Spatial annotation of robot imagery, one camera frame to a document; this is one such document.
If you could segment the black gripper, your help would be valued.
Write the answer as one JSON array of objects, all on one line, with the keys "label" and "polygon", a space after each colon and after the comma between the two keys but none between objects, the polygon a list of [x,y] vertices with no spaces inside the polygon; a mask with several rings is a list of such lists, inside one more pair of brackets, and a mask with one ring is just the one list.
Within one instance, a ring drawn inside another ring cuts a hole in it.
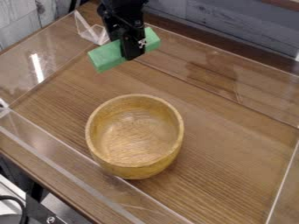
[{"label": "black gripper", "polygon": [[143,8],[148,0],[100,0],[102,17],[111,41],[120,39],[120,52],[127,60],[146,53]]}]

